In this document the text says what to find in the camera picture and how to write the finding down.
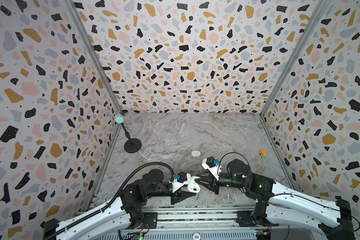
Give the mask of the white earbud charging case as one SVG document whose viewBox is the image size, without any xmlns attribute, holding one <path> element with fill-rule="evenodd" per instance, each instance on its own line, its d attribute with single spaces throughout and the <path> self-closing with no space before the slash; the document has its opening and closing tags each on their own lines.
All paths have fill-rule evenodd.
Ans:
<svg viewBox="0 0 360 240">
<path fill-rule="evenodd" d="M 200 151 L 192 151 L 191 155 L 193 158 L 198 158 L 201 156 L 201 152 Z"/>
</svg>

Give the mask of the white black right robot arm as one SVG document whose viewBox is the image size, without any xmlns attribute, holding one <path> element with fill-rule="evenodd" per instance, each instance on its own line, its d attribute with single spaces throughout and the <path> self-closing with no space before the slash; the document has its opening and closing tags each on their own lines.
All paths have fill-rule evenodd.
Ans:
<svg viewBox="0 0 360 240">
<path fill-rule="evenodd" d="M 283 184 L 252 173 L 248 163 L 234 159 L 223 172 L 213 157 L 204 159 L 205 169 L 195 180 L 216 195 L 221 187 L 240 189 L 256 202 L 251 218 L 255 225 L 296 226 L 325 236 L 328 240 L 353 240 L 355 230 L 350 203 L 343 199 L 325 201 L 295 191 Z"/>
</svg>

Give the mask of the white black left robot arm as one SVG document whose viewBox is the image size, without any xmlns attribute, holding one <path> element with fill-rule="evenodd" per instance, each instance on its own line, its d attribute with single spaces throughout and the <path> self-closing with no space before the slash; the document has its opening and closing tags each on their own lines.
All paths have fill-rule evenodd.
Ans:
<svg viewBox="0 0 360 240">
<path fill-rule="evenodd" d="M 66 221 L 52 219 L 46 222 L 42 238 L 95 240 L 112 231 L 137 228 L 146 219 L 142 207 L 149 198 L 170 197 L 172 205 L 179 203 L 200 192 L 196 179 L 181 172 L 164 182 L 161 170 L 150 170 L 102 205 Z"/>
</svg>

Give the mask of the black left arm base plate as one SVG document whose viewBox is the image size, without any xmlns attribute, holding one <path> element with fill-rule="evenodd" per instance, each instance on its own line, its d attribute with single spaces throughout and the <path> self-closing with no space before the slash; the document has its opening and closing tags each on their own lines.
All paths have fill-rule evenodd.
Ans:
<svg viewBox="0 0 360 240">
<path fill-rule="evenodd" d="M 156 229 L 158 223 L 158 213 L 157 212 L 141 212 L 140 214 L 133 216 L 131 218 L 131 224 L 129 229 Z"/>
</svg>

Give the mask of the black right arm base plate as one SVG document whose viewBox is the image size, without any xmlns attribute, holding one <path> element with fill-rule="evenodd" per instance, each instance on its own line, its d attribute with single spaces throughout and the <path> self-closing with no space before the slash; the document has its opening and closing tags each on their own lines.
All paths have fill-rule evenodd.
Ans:
<svg viewBox="0 0 360 240">
<path fill-rule="evenodd" d="M 240 227 L 278 227 L 267 219 L 266 213 L 256 211 L 237 211 L 236 222 Z"/>
</svg>

